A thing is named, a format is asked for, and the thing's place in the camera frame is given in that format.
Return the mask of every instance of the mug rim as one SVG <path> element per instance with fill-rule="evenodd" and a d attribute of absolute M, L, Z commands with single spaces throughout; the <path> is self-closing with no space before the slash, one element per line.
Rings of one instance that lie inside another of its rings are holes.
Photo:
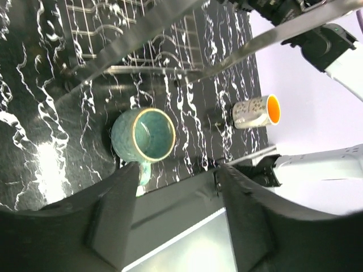
<path fill-rule="evenodd" d="M 158 113 L 161 113 L 161 115 L 163 115 L 166 120 L 169 122 L 169 124 L 171 125 L 171 130 L 172 130 L 172 143 L 171 143 L 171 146 L 168 150 L 168 152 L 160 157 L 160 158 L 157 158 L 157 159 L 154 159 L 154 158 L 151 158 L 151 157 L 148 157 L 146 156 L 139 148 L 139 146 L 137 145 L 136 143 L 136 138 L 135 138 L 135 130 L 136 130 L 136 124 L 137 124 L 137 121 L 140 119 L 140 117 L 142 115 L 144 115 L 146 112 L 158 112 Z M 134 123 L 132 124 L 132 141 L 136 147 L 136 150 L 148 161 L 150 162 L 153 162 L 153 163 L 156 163 L 156 162 L 159 162 L 163 159 L 165 159 L 166 157 L 168 157 L 171 153 L 171 151 L 173 150 L 174 146 L 175 146 L 175 139 L 176 139 L 176 132 L 175 132 L 175 127 L 174 127 L 174 124 L 172 123 L 170 117 L 162 110 L 160 109 L 157 109 L 157 108 L 145 108 L 143 109 L 142 111 L 139 112 L 139 114 L 136 116 L 135 120 L 134 120 Z"/>
<path fill-rule="evenodd" d="M 273 122 L 272 121 L 272 119 L 270 117 L 270 114 L 268 112 L 268 100 L 270 98 L 274 98 L 276 100 L 276 102 L 277 102 L 277 107 L 278 107 L 278 112 L 279 112 L 279 118 L 278 118 L 278 121 L 277 122 Z M 277 99 L 277 96 L 276 95 L 274 95 L 274 94 L 267 95 L 267 99 L 266 99 L 266 110 L 267 110 L 267 116 L 268 116 L 268 119 L 269 119 L 271 125 L 273 125 L 273 126 L 278 125 L 278 123 L 280 123 L 280 120 L 281 120 L 281 106 L 280 106 L 280 101 Z"/>

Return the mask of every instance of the metal rod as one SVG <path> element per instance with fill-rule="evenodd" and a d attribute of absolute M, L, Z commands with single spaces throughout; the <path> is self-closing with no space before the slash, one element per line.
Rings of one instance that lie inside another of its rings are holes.
<path fill-rule="evenodd" d="M 200 7 L 203 2 L 204 0 L 164 0 L 158 3 L 144 17 L 138 19 L 135 25 L 125 30 L 121 37 L 102 49 L 95 59 L 73 70 L 75 77 L 81 81 L 76 88 L 98 77 L 111 65 L 119 63 L 129 53 L 140 48 L 174 21 Z"/>
<path fill-rule="evenodd" d="M 331 2 L 327 2 L 320 7 L 253 38 L 220 63 L 187 75 L 184 78 L 176 79 L 175 85 L 185 86 L 186 84 L 199 82 L 202 79 L 212 77 L 241 62 L 258 50 L 305 33 L 361 7 L 363 7 L 363 0 L 332 0 Z"/>

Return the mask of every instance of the ceramic mug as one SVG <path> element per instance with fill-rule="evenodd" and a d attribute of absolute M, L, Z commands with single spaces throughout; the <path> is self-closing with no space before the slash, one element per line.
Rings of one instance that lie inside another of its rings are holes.
<path fill-rule="evenodd" d="M 232 110 L 234 126 L 237 129 L 277 125 L 280 117 L 280 103 L 275 95 L 237 102 Z"/>
<path fill-rule="evenodd" d="M 175 128 L 169 116 L 155 108 L 131 109 L 113 124 L 111 143 L 126 162 L 140 163 L 140 185 L 151 178 L 151 164 L 165 159 L 175 144 Z"/>

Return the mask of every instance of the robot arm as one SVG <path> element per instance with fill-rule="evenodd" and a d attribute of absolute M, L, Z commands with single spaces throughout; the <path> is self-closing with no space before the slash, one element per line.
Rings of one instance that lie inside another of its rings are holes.
<path fill-rule="evenodd" d="M 363 102 L 363 74 L 359 68 L 363 65 L 363 45 L 356 41 L 354 47 L 355 50 L 348 49 L 325 72 Z"/>
<path fill-rule="evenodd" d="M 294 19 L 326 0 L 229 0 L 236 10 L 256 10 L 274 26 Z M 363 45 L 337 24 L 324 24 L 285 40 L 282 45 L 299 46 L 303 57 L 320 72 L 342 84 L 363 101 Z"/>

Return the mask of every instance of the mug handle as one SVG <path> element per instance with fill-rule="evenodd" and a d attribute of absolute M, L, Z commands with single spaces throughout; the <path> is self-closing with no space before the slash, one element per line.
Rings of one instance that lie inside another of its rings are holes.
<path fill-rule="evenodd" d="M 145 186 L 151 178 L 151 163 L 140 163 L 138 179 L 140 186 Z"/>

